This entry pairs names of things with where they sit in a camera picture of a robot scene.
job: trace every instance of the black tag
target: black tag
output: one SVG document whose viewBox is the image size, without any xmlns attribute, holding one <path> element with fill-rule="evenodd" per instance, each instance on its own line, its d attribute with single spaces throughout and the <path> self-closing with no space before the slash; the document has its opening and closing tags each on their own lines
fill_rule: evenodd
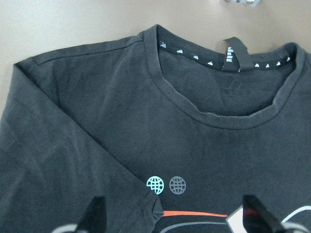
<svg viewBox="0 0 311 233">
<path fill-rule="evenodd" d="M 254 63 L 247 52 L 247 47 L 236 37 L 224 40 L 230 47 L 224 58 L 222 70 L 230 72 L 240 72 L 254 69 Z"/>
</svg>

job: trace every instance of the graphic print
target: graphic print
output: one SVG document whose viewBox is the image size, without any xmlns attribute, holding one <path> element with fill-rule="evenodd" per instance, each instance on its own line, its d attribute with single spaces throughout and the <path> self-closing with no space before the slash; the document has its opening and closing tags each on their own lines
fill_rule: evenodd
<svg viewBox="0 0 311 233">
<path fill-rule="evenodd" d="M 306 210 L 310 211 L 311 206 L 303 206 L 303 207 L 298 208 L 297 210 L 290 213 L 286 218 L 284 218 L 282 220 L 282 223 L 288 221 L 289 219 L 291 219 L 298 213 L 306 211 Z M 219 217 L 223 219 L 223 218 L 226 218 L 228 215 L 208 213 L 208 212 L 197 212 L 197 211 L 168 211 L 168 210 L 164 211 L 164 214 L 162 217 L 169 217 L 169 216 L 214 216 L 214 217 Z M 167 233 L 168 231 L 175 229 L 175 228 L 179 228 L 179 227 L 184 227 L 184 226 L 189 226 L 189 225 L 202 225 L 202 224 L 227 225 L 225 222 L 208 222 L 208 221 L 206 222 L 183 222 L 183 223 L 178 223 L 178 224 L 168 226 L 162 229 L 160 233 Z M 76 227 L 77 227 L 77 224 L 64 225 L 64 226 L 56 228 L 55 230 L 52 231 L 52 233 L 73 233 Z"/>
<path fill-rule="evenodd" d="M 147 187 L 150 187 L 151 190 L 154 190 L 155 194 L 160 194 L 164 190 L 164 182 L 158 176 L 152 176 L 147 180 Z"/>
<path fill-rule="evenodd" d="M 177 195 L 183 194 L 186 190 L 185 180 L 179 176 L 174 176 L 170 180 L 170 190 Z"/>
</svg>

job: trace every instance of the red stripe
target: red stripe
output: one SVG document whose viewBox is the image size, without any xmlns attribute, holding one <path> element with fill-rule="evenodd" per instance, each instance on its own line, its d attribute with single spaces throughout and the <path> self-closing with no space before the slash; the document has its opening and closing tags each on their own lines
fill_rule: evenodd
<svg viewBox="0 0 311 233">
<path fill-rule="evenodd" d="M 228 215 L 220 215 L 220 214 L 214 214 L 214 213 L 208 213 L 208 212 L 174 211 L 174 210 L 165 210 L 162 217 L 180 216 L 180 215 L 228 217 Z"/>
</svg>

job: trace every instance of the crew neck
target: crew neck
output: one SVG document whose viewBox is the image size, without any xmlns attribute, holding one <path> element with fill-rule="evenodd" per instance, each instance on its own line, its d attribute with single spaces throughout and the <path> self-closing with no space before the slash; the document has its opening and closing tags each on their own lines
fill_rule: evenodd
<svg viewBox="0 0 311 233">
<path fill-rule="evenodd" d="M 155 24 L 143 32 L 143 43 L 151 79 L 161 93 L 192 119 L 210 127 L 228 130 L 250 129 L 273 119 L 286 104 L 291 91 L 294 89 L 302 73 L 306 57 L 305 51 L 295 42 L 284 44 L 272 52 L 250 54 L 252 61 L 254 61 L 255 68 L 267 69 L 267 72 L 269 72 L 267 67 L 269 67 L 269 69 L 278 68 L 274 66 L 283 65 L 291 60 L 295 62 L 295 69 L 286 77 L 283 85 L 274 96 L 271 105 L 248 116 L 221 116 L 212 112 L 200 112 L 189 99 L 180 94 L 165 79 L 159 61 L 158 49 L 170 51 L 170 48 L 174 48 L 175 54 L 182 52 L 182 50 L 191 51 L 193 54 L 204 54 L 204 65 L 216 69 L 222 68 L 221 61 L 224 60 L 225 54 L 215 52 L 183 39 L 159 24 Z"/>
</svg>

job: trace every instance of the gray globe icon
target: gray globe icon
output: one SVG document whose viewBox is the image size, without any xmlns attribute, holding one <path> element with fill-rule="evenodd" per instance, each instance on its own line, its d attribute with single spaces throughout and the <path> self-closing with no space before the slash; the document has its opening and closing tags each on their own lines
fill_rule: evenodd
<svg viewBox="0 0 311 233">
<path fill-rule="evenodd" d="M 186 190 L 185 180 L 179 176 L 174 176 L 170 180 L 170 190 L 177 195 L 183 194 Z"/>
</svg>

